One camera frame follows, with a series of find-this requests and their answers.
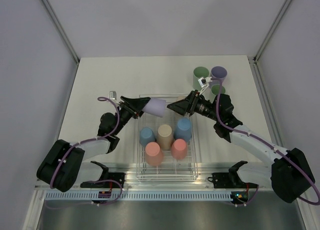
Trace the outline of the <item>purple cup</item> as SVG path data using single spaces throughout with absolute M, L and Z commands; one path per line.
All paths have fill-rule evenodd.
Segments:
M 210 82 L 210 86 L 222 83 L 224 79 L 227 77 L 227 70 L 222 66 L 215 66 L 211 69 L 210 76 L 212 82 Z
M 166 109 L 166 101 L 159 98 L 151 98 L 143 108 L 143 112 L 157 117 L 163 117 Z

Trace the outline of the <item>green cup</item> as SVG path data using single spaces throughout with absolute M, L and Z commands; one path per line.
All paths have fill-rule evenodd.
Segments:
M 219 90 L 220 90 L 221 94 L 226 93 L 226 89 L 224 88 L 224 86 L 220 86 L 220 85 L 216 84 L 211 87 L 210 94 L 209 94 L 209 98 L 211 101 L 213 101 L 215 99 L 215 97 L 218 95 Z
M 209 70 L 206 67 L 196 67 L 193 70 L 193 76 L 192 76 L 192 86 L 195 90 L 200 91 L 201 90 L 201 86 L 198 82 L 198 80 L 200 78 L 206 78 L 210 75 Z

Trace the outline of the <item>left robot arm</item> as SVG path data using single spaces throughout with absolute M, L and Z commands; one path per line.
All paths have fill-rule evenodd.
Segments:
M 98 134 L 94 138 L 70 144 L 62 139 L 57 140 L 37 169 L 36 177 L 49 184 L 51 189 L 61 192 L 68 191 L 76 182 L 81 164 L 85 158 L 82 145 L 90 142 L 105 140 L 109 143 L 107 154 L 113 152 L 120 139 L 117 135 L 130 121 L 137 119 L 144 113 L 144 107 L 151 100 L 150 97 L 127 98 L 121 96 L 116 104 L 113 100 L 100 96 L 98 101 L 108 101 L 115 107 L 115 113 L 104 113 L 100 118 Z

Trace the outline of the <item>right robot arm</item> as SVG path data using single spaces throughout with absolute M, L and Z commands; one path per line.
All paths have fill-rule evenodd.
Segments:
M 215 121 L 213 128 L 220 138 L 243 148 L 264 164 L 258 167 L 239 161 L 225 173 L 228 187 L 240 188 L 250 183 L 272 188 L 287 203 L 299 198 L 308 204 L 319 205 L 319 201 L 302 197 L 309 188 L 317 196 L 320 194 L 305 154 L 298 148 L 288 150 L 255 135 L 233 115 L 234 106 L 229 95 L 218 94 L 210 102 L 198 91 L 191 91 L 182 100 L 168 104 L 167 108 L 181 116 L 197 113 Z

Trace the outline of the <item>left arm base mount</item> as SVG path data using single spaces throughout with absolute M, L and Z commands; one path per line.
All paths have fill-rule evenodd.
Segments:
M 87 181 L 80 184 L 81 188 L 115 188 L 120 189 L 125 182 L 124 172 L 110 172 L 105 174 L 97 181 Z

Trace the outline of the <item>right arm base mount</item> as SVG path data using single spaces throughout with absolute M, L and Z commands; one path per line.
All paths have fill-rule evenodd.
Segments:
M 227 172 L 212 173 L 207 180 L 214 185 L 215 189 L 234 189 L 242 186 L 242 183 L 235 174 Z

